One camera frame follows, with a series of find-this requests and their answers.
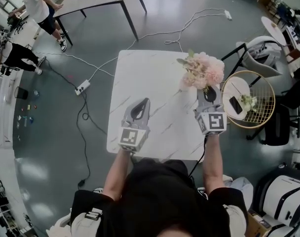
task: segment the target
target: small plant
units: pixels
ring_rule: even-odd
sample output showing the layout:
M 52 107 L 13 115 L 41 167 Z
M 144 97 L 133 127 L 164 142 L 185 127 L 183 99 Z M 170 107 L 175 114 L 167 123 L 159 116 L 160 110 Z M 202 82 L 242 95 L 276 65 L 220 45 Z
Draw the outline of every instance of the small plant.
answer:
M 241 95 L 240 102 L 243 104 L 243 109 L 247 112 L 253 111 L 257 112 L 257 109 L 255 109 L 255 105 L 257 103 L 257 98 L 256 97 L 251 97 L 250 95 Z

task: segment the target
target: pink flower bouquet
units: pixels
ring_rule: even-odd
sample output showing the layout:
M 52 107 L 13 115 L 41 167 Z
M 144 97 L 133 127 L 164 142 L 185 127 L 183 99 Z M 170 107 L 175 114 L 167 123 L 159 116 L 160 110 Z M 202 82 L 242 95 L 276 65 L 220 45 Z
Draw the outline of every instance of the pink flower bouquet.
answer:
M 215 86 L 224 79 L 225 64 L 205 52 L 195 54 L 192 50 L 188 52 L 186 59 L 177 59 L 186 69 L 182 78 L 183 85 L 194 86 L 197 89 L 206 89 Z

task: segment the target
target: person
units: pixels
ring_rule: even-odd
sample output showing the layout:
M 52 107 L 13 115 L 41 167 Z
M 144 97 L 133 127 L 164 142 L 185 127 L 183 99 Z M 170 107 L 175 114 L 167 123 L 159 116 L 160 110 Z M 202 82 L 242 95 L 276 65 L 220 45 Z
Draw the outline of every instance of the person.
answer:
M 53 18 L 55 11 L 62 7 L 61 4 L 56 4 L 52 0 L 24 0 L 24 5 L 16 10 L 13 10 L 9 17 L 17 12 L 22 12 L 24 9 L 27 13 L 50 35 L 53 35 L 59 42 L 61 50 L 64 52 L 67 49 L 67 42 L 62 38 L 61 27 Z
M 244 236 L 247 210 L 241 191 L 224 185 L 219 135 L 206 142 L 202 175 L 208 200 L 197 192 L 181 160 L 143 159 L 126 177 L 129 159 L 130 152 L 119 150 L 101 194 L 75 193 L 72 229 L 79 226 L 77 217 L 96 208 L 102 211 L 99 237 Z
M 1 33 L 0 33 L 0 64 L 5 64 L 9 67 L 16 67 L 26 71 L 33 71 L 37 75 L 42 74 L 42 70 L 39 68 L 46 57 L 38 58 L 34 53 L 19 44 L 7 42 L 1 47 Z M 29 59 L 35 65 L 27 64 L 22 59 Z

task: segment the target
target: black t-shirt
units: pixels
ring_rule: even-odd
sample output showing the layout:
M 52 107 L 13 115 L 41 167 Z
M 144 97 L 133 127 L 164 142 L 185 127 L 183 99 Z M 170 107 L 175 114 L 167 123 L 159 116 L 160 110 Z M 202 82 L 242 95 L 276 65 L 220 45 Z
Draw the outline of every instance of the black t-shirt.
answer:
M 223 205 L 239 207 L 247 219 L 242 193 L 220 188 L 206 200 L 195 190 L 186 167 L 178 163 L 136 165 L 119 201 L 90 191 L 76 192 L 71 223 L 79 214 L 97 208 L 103 211 L 99 237 L 156 237 L 173 225 L 193 237 L 230 236 L 229 215 Z

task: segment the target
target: window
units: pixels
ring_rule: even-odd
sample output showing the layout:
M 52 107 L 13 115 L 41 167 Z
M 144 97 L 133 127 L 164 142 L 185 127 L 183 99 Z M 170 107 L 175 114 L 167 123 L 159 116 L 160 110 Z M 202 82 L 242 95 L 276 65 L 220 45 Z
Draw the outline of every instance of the window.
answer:
M 9 14 L 12 10 L 24 5 L 23 0 L 0 0 L 0 8 Z

